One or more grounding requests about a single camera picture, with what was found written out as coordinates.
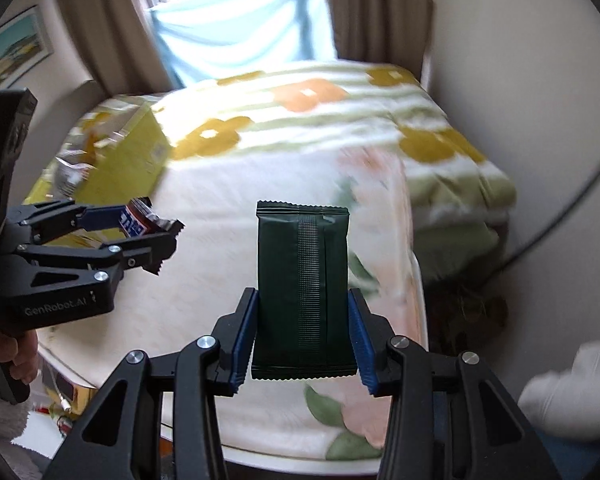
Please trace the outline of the person's left hand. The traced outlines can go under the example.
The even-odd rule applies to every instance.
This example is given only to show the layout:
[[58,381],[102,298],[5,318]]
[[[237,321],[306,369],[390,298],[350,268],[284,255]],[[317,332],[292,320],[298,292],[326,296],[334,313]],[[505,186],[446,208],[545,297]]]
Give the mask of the person's left hand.
[[30,384],[38,374],[38,334],[28,330],[14,338],[0,333],[0,363],[9,363],[9,373],[15,380]]

